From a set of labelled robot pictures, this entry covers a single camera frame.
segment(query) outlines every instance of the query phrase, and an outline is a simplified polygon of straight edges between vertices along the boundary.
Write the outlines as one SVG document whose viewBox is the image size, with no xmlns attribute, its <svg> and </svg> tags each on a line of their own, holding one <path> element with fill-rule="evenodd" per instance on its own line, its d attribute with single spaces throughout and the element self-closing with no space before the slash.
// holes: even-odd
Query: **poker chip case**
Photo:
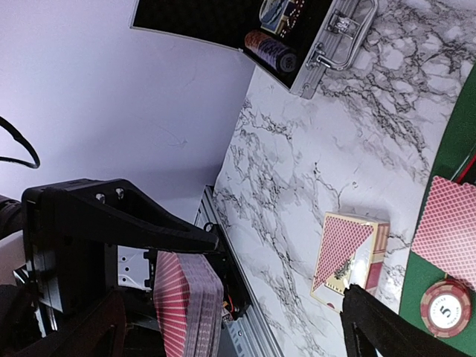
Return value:
<svg viewBox="0 0 476 357">
<path fill-rule="evenodd" d="M 292 94 L 310 99 L 327 69 L 344 71 L 352 65 L 378 1 L 137 0 L 132 28 L 237 49 Z M 359 21 L 354 19 L 357 7 Z M 257 31 L 265 36 L 252 45 L 261 41 L 263 48 L 247 47 L 245 38 Z"/>
</svg>

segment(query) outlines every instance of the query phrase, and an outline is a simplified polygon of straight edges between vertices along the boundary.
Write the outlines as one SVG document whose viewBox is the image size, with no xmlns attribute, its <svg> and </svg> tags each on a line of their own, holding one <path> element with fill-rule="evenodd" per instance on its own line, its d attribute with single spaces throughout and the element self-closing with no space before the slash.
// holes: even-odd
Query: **red poker chip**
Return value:
<svg viewBox="0 0 476 357">
<path fill-rule="evenodd" d="M 456 280 L 439 281 L 422 296 L 420 312 L 423 323 L 435 337 L 454 337 L 471 318 L 468 289 Z"/>
</svg>

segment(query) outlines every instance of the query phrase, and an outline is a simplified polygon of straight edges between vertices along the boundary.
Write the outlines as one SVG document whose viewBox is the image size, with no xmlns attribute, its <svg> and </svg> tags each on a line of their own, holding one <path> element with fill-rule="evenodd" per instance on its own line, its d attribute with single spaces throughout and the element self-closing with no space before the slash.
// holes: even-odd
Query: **screw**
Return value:
<svg viewBox="0 0 476 357">
<path fill-rule="evenodd" d="M 124 189 L 122 188 L 116 188 L 116 193 L 118 194 L 118 198 L 119 199 L 123 199 L 124 198 Z"/>
<path fill-rule="evenodd" d="M 96 200 L 101 203 L 106 203 L 106 196 L 104 196 L 104 193 L 96 193 Z"/>
</svg>

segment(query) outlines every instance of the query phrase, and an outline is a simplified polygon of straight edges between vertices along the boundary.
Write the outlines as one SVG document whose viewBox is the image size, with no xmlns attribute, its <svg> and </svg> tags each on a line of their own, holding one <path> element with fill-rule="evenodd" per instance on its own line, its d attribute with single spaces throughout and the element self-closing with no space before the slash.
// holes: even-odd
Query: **white marble surface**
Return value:
<svg viewBox="0 0 476 357">
<path fill-rule="evenodd" d="M 309 296 L 326 211 L 387 218 L 378 297 L 399 308 L 443 130 L 476 58 L 476 2 L 381 1 L 352 70 L 312 100 L 257 69 L 215 199 L 284 356 L 345 356 L 339 316 Z"/>
</svg>

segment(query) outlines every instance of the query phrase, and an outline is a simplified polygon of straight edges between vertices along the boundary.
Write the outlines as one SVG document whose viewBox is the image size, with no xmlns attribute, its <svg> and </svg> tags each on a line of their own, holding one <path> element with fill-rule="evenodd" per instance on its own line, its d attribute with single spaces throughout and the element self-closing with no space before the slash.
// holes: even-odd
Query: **black object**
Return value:
<svg viewBox="0 0 476 357">
<path fill-rule="evenodd" d="M 22 205 L 0 195 L 0 239 L 22 229 Z"/>
<path fill-rule="evenodd" d="M 134 26 L 242 46 L 245 35 L 260 28 L 261 0 L 140 0 Z"/>
<path fill-rule="evenodd" d="M 139 289 L 121 291 L 126 307 L 127 323 L 131 326 L 159 332 L 157 314 L 153 303 L 153 291 L 145 292 Z"/>
<path fill-rule="evenodd" d="M 13 136 L 13 140 L 20 143 L 28 151 L 28 153 L 33 158 L 33 163 L 19 160 L 17 158 L 7 158 L 4 156 L 0 156 L 0 161 L 11 162 L 13 164 L 24 165 L 31 169 L 37 169 L 40 165 L 39 156 L 36 153 L 35 149 L 31 146 L 30 142 L 23 137 L 21 132 L 19 132 L 12 124 L 10 124 L 6 119 L 2 117 L 0 117 L 0 126 L 7 130 Z"/>
<path fill-rule="evenodd" d="M 25 287 L 0 285 L 0 302 L 0 354 L 22 350 L 42 337 L 33 295 Z"/>
<path fill-rule="evenodd" d="M 126 180 L 31 188 L 22 214 L 39 300 L 64 316 L 117 287 L 117 245 L 200 254 L 218 246 L 215 234 L 171 215 Z"/>
<path fill-rule="evenodd" d="M 224 301 L 233 304 L 234 310 L 231 315 L 233 319 L 236 320 L 241 317 L 251 305 L 251 297 L 221 227 L 209 222 L 203 229 L 217 235 L 219 238 L 217 252 L 206 254 L 205 257 L 222 281 L 225 293 L 223 297 Z"/>
<path fill-rule="evenodd" d="M 122 357 L 126 314 L 118 292 L 13 357 Z"/>
<path fill-rule="evenodd" d="M 470 357 L 405 321 L 358 285 L 341 313 L 348 357 Z"/>
<path fill-rule="evenodd" d="M 167 357 L 159 332 L 150 329 L 127 331 L 123 357 Z"/>
</svg>

